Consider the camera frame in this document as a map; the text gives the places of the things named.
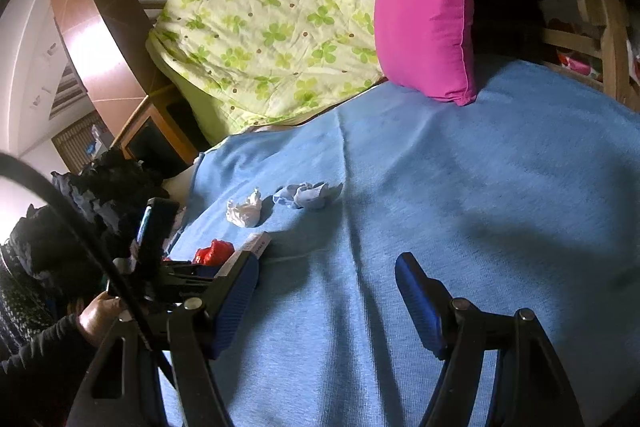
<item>white tissue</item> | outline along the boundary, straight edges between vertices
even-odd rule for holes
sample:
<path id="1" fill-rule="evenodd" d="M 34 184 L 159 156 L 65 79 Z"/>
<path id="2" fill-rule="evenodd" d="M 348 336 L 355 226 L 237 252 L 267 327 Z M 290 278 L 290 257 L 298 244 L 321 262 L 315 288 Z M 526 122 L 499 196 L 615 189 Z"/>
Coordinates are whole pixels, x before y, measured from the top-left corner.
<path id="1" fill-rule="evenodd" d="M 262 209 L 262 200 L 260 199 L 260 190 L 254 188 L 251 196 L 246 198 L 244 203 L 234 203 L 228 200 L 226 203 L 226 220 L 238 227 L 251 229 L 260 221 L 260 210 Z"/>

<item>bed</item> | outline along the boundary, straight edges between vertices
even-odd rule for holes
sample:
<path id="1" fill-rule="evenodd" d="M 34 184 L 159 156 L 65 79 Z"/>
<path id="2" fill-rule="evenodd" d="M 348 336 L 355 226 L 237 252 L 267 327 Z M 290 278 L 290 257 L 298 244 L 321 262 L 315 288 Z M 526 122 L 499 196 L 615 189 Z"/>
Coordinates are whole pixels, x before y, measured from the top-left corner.
<path id="1" fill-rule="evenodd" d="M 297 124 L 383 74 L 374 0 L 167 0 L 147 41 L 211 144 Z"/>
<path id="2" fill-rule="evenodd" d="M 226 201 L 259 187 L 273 242 L 238 334 L 212 365 L 235 425 L 418 425 L 440 372 L 394 281 L 412 251 L 480 309 L 532 308 L 587 426 L 640 386 L 640 117 L 546 68 L 476 57 L 456 107 L 389 82 L 302 126 L 226 139 L 201 156 L 172 259 L 254 230 Z M 270 204 L 324 181 L 324 209 Z M 487 353 L 470 425 L 484 425 Z M 175 396 L 168 415 L 180 425 Z"/>

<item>blue cloth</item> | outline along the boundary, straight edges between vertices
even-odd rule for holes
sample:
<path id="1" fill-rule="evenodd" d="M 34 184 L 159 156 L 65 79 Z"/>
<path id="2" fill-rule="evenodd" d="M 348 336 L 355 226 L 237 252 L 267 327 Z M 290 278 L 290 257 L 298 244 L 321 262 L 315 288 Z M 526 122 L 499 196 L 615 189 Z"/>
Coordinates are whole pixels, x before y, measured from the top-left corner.
<path id="1" fill-rule="evenodd" d="M 273 203 L 283 204 L 289 208 L 312 208 L 318 210 L 326 204 L 329 187 L 326 183 L 301 183 L 298 185 L 287 185 L 276 190 L 273 195 Z"/>
<path id="2" fill-rule="evenodd" d="M 532 308 L 587 426 L 638 388 L 640 280 L 624 276 L 639 254 L 640 117 L 527 62 L 479 57 L 476 79 L 466 107 L 386 83 L 204 156 L 172 259 L 215 237 L 241 244 L 226 201 L 255 186 L 344 182 L 316 212 L 263 208 L 260 283 L 213 366 L 235 425 L 420 423 L 441 362 L 396 288 L 403 251 L 484 311 Z M 494 365 L 487 353 L 473 426 Z"/>

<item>white wall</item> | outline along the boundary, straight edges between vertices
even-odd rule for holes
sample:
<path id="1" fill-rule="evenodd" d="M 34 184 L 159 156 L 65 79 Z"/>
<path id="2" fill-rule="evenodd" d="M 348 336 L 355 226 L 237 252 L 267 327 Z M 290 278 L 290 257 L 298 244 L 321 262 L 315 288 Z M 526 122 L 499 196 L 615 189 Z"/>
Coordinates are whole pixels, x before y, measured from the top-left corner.
<path id="1" fill-rule="evenodd" d="M 47 179 L 51 179 L 51 171 L 63 174 L 68 172 L 62 158 L 56 151 L 51 140 L 46 140 L 21 158 L 24 162 L 38 170 Z M 28 190 L 0 178 L 0 243 L 9 237 L 15 223 L 27 213 L 27 208 L 33 204 L 36 208 L 44 202 Z"/>
<path id="2" fill-rule="evenodd" d="M 0 43 L 0 150 L 21 156 L 47 177 L 51 171 L 67 172 L 50 138 L 94 108 L 86 97 L 49 120 L 66 65 L 49 0 L 10 0 L 0 18 Z M 52 44 L 56 46 L 49 55 Z M 38 96 L 40 101 L 34 105 Z M 43 204 L 0 178 L 0 241 L 9 236 L 30 203 Z"/>

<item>red object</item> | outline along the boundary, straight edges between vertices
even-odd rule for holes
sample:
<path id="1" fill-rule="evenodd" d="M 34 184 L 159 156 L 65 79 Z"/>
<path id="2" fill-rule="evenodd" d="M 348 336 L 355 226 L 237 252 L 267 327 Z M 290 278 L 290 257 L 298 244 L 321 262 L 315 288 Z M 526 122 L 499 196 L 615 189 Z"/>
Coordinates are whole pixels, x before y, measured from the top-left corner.
<path id="1" fill-rule="evenodd" d="M 231 243 L 214 239 L 211 241 L 210 247 L 200 248 L 191 262 L 205 266 L 222 266 L 235 251 L 236 249 Z"/>

